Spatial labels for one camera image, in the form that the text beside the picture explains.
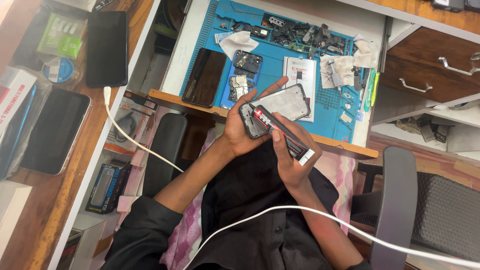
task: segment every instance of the glue tube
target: glue tube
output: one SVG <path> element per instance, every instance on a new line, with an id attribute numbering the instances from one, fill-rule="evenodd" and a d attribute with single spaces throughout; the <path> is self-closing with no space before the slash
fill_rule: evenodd
<path id="1" fill-rule="evenodd" d="M 279 120 L 277 120 L 264 106 L 258 105 L 255 107 L 249 104 L 253 109 L 252 116 L 262 124 L 262 127 L 268 131 L 271 135 L 274 129 L 278 129 L 285 136 L 285 142 L 287 143 L 288 152 L 294 159 L 296 159 L 300 165 L 304 165 L 307 160 L 315 154 L 315 151 L 308 148 L 295 135 L 288 130 Z"/>

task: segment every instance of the phone case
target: phone case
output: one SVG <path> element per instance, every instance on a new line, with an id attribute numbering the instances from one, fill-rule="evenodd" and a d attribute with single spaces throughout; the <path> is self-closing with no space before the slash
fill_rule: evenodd
<path id="1" fill-rule="evenodd" d="M 227 83 L 225 84 L 225 88 L 223 89 L 223 95 L 222 95 L 222 99 L 220 101 L 220 107 L 224 108 L 224 109 L 227 109 L 227 110 L 231 109 L 233 107 L 233 105 L 235 105 L 235 102 L 236 102 L 236 101 L 229 100 L 228 97 L 230 96 L 230 78 L 237 76 L 237 74 L 234 74 L 235 66 L 233 65 L 233 63 L 235 62 L 235 57 L 237 56 L 238 52 L 243 52 L 243 51 L 242 50 L 236 50 L 235 51 L 234 58 L 233 58 L 233 61 L 232 61 L 232 65 L 230 66 L 230 71 L 228 73 Z M 260 70 L 262 69 L 263 57 L 261 57 L 260 55 L 254 54 L 254 53 L 250 53 L 250 52 L 248 52 L 248 54 L 251 54 L 251 55 L 254 55 L 256 57 L 262 58 L 262 62 L 260 63 L 260 66 L 258 67 L 258 70 L 255 73 L 254 78 L 253 79 L 247 78 L 247 81 L 254 82 L 253 87 L 248 89 L 249 92 L 250 92 L 257 85 L 258 76 L 260 75 Z"/>
<path id="2" fill-rule="evenodd" d="M 250 103 L 254 106 L 263 105 L 269 112 L 278 111 L 292 121 L 298 120 L 311 112 L 301 84 L 281 89 L 272 94 L 255 99 Z M 260 123 L 253 119 L 252 109 L 248 103 L 241 105 L 239 111 L 245 129 L 251 139 L 257 139 L 267 134 L 267 131 Z"/>

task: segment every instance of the white cardboard box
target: white cardboard box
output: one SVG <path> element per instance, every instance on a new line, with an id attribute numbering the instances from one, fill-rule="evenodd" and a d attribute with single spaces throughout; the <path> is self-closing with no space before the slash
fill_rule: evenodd
<path id="1" fill-rule="evenodd" d="M 84 234 L 78 244 L 71 270 L 98 270 L 105 263 L 105 255 L 120 216 L 116 210 L 107 215 L 87 211 L 78 213 L 73 228 Z"/>
<path id="2" fill-rule="evenodd" d="M 32 187 L 8 180 L 0 181 L 0 258 L 7 247 Z"/>
<path id="3" fill-rule="evenodd" d="M 36 77 L 25 70 L 7 66 L 0 77 L 0 134 L 28 94 Z"/>

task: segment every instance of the green package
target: green package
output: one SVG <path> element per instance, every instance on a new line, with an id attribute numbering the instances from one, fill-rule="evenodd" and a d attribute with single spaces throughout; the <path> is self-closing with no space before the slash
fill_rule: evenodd
<path id="1" fill-rule="evenodd" d="M 50 14 L 38 52 L 77 59 L 86 30 L 86 21 Z"/>

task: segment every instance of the black smartphone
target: black smartphone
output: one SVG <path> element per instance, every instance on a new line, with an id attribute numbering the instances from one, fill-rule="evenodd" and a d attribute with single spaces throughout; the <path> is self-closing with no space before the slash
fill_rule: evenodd
<path id="1" fill-rule="evenodd" d="M 227 55 L 222 52 L 201 48 L 182 100 L 207 108 L 212 107 L 226 60 Z"/>
<path id="2" fill-rule="evenodd" d="M 20 166 L 53 175 L 62 173 L 89 108 L 88 96 L 53 89 L 33 127 Z"/>
<path id="3" fill-rule="evenodd" d="M 88 18 L 86 84 L 89 87 L 125 86 L 127 82 L 127 13 L 92 12 Z"/>

